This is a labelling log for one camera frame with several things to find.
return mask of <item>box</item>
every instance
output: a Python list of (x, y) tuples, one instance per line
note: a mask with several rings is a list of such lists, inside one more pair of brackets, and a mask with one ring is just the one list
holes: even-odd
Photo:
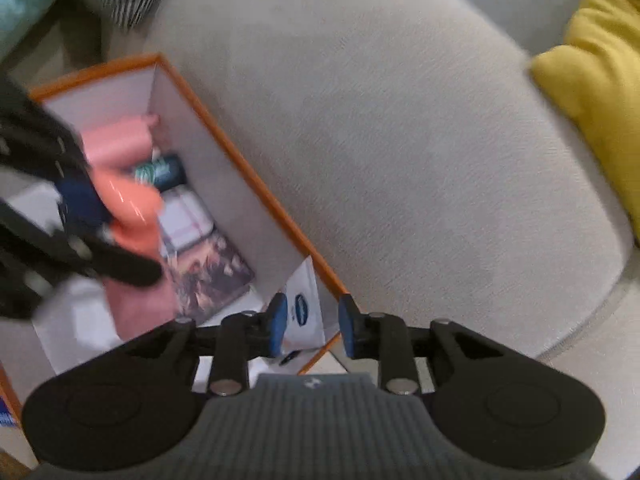
[[(312, 257), (329, 344), (319, 351), (303, 352), (285, 367), (257, 364), (252, 373), (305, 372), (336, 340), (337, 297), (346, 291), (344, 285), (162, 55), (96, 66), (36, 89), (32, 97), (76, 130), (124, 116), (160, 116), (159, 126), (153, 129), (156, 144), (180, 155), (190, 184), (255, 271), (252, 291), (222, 315), (260, 308), (307, 256)], [(32, 208), (37, 216), (51, 198), (44, 184), (34, 186), (29, 192), (36, 197), (28, 202), (36, 204)], [(95, 287), (99, 288), (95, 282), (71, 280), (60, 292), (64, 301), (54, 298), (48, 302), (54, 307), (42, 308), (33, 323), (0, 321), (0, 362), (17, 394), (17, 400), (13, 394), (8, 396), (14, 413), (20, 411), (16, 404), (46, 379), (120, 343), (110, 330), (104, 300), (99, 294), (95, 299)], [(202, 381), (203, 374), (204, 380), (208, 376), (206, 364), (201, 368), (196, 381)], [(10, 389), (6, 381), (1, 386)]]

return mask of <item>sofa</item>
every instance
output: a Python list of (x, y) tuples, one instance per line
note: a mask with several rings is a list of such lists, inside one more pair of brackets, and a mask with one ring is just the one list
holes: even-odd
[(593, 463), (638, 467), (634, 237), (504, 30), (468, 0), (161, 0), (128, 34), (102, 23), (104, 59), (155, 51), (363, 309), (585, 381), (607, 410)]

